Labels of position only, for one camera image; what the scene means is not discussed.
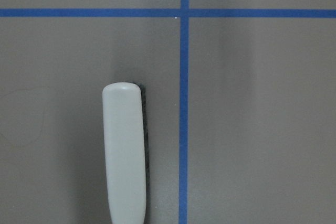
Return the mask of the beige hand brush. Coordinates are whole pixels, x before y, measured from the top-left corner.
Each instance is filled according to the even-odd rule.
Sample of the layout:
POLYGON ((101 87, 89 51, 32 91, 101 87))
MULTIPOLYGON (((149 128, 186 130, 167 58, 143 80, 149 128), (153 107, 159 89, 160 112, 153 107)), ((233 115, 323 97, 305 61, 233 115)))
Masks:
POLYGON ((102 92, 104 152, 112 223, 143 223, 146 169, 141 90, 129 82, 102 92))

